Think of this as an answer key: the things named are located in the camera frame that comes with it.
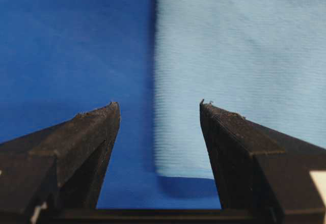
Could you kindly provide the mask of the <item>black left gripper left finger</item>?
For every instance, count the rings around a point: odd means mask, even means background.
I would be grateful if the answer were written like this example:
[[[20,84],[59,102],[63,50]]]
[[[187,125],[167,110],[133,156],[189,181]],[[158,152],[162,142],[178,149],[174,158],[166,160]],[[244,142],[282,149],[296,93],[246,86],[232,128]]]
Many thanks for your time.
[[[1,144],[1,223],[95,209],[120,127],[117,102]]]

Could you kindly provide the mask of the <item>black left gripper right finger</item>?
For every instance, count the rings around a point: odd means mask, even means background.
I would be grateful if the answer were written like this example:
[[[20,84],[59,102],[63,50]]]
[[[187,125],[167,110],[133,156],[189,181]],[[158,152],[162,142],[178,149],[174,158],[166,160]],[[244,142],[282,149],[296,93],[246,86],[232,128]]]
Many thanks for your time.
[[[200,124],[223,209],[254,223],[325,223],[325,149],[200,103]]]

